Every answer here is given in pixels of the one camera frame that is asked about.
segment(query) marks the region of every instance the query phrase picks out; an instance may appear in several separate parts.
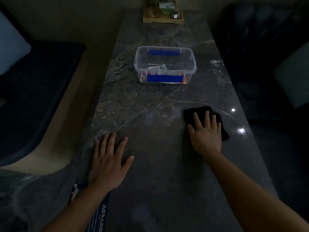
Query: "wooden tray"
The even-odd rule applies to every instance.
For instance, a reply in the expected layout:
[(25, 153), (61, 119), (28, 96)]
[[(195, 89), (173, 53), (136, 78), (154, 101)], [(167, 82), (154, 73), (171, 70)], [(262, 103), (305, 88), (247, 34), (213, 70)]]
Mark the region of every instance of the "wooden tray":
[(169, 15), (161, 15), (160, 18), (148, 18), (146, 16), (146, 9), (144, 9), (143, 15), (144, 23), (175, 23), (175, 24), (184, 24), (184, 17), (182, 10), (180, 11), (180, 19), (172, 19)]

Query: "fingers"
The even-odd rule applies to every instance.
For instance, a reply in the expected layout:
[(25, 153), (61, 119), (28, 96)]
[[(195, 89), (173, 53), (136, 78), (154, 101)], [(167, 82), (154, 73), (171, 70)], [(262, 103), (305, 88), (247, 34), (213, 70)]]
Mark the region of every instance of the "fingers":
[(109, 156), (114, 155), (115, 139), (116, 139), (116, 133), (113, 133), (107, 144), (106, 155), (109, 155)]
[(93, 159), (98, 158), (98, 147), (100, 145), (100, 141), (95, 137), (95, 152), (93, 153)]
[(116, 150), (115, 156), (117, 156), (117, 157), (120, 158), (120, 159), (121, 159), (122, 154), (123, 154), (123, 152), (124, 152), (124, 150), (125, 150), (125, 146), (126, 146), (126, 144), (127, 144), (127, 141), (128, 141), (128, 138), (125, 137), (125, 138), (122, 140), (122, 142), (119, 144), (119, 146), (118, 146), (118, 148), (117, 148), (117, 150)]
[(123, 176), (123, 178), (126, 176), (129, 168), (131, 167), (132, 163), (133, 163), (133, 160), (134, 160), (134, 156), (130, 156), (127, 161), (125, 162), (125, 164), (122, 166), (120, 172)]
[(195, 123), (196, 130), (203, 128), (203, 125), (201, 124), (201, 121), (198, 118), (196, 112), (194, 113), (194, 123)]
[(105, 155), (107, 140), (108, 140), (108, 134), (105, 134), (104, 138), (103, 138), (103, 141), (101, 143), (101, 149), (100, 149), (100, 153), (99, 153), (100, 157), (103, 157)]
[(221, 127), (222, 127), (222, 124), (221, 122), (218, 123), (218, 134), (220, 135), (221, 137)]
[(192, 127), (192, 125), (188, 125), (187, 128), (188, 128), (188, 132), (189, 132), (189, 135), (190, 135), (190, 136), (192, 136), (192, 135), (195, 134), (195, 130), (194, 130), (194, 128)]
[(211, 118), (211, 129), (215, 131), (216, 133), (218, 132), (218, 126), (217, 126), (217, 117), (216, 115), (213, 115)]
[(211, 120), (209, 118), (209, 111), (206, 111), (205, 113), (204, 127), (209, 128), (209, 129), (211, 128)]

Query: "blue handle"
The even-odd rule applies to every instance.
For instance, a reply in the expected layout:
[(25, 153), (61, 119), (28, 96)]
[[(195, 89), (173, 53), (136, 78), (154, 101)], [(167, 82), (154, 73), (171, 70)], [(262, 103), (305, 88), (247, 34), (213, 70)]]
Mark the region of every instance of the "blue handle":
[(148, 55), (159, 55), (159, 56), (179, 56), (180, 50), (148, 50)]
[(183, 82), (184, 76), (147, 75), (148, 82)]

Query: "wall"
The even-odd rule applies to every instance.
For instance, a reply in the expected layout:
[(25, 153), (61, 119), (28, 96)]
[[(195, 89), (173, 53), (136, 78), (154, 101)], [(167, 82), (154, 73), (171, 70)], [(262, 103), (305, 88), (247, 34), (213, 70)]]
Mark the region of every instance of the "wall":
[[(203, 10), (211, 30), (227, 4), (237, 0), (182, 0), (184, 10)], [(297, 2), (299, 0), (255, 0)], [(145, 0), (0, 0), (36, 39), (83, 42), (99, 75), (105, 75), (122, 10)]]

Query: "marble table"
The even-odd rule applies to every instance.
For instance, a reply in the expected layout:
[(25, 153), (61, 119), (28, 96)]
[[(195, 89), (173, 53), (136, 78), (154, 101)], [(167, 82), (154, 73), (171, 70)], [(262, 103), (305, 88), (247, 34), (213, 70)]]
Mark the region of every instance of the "marble table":
[[(253, 134), (202, 12), (184, 12), (185, 24), (144, 24), (127, 10), (99, 96), (84, 133), (83, 158), (93, 139), (117, 132), (129, 141), (133, 166), (110, 197), (107, 231), (242, 231), (215, 176), (193, 151), (183, 110), (211, 106), (230, 139), (222, 152), (276, 196)], [(140, 45), (190, 47), (197, 72), (188, 85), (142, 84), (134, 70)]]

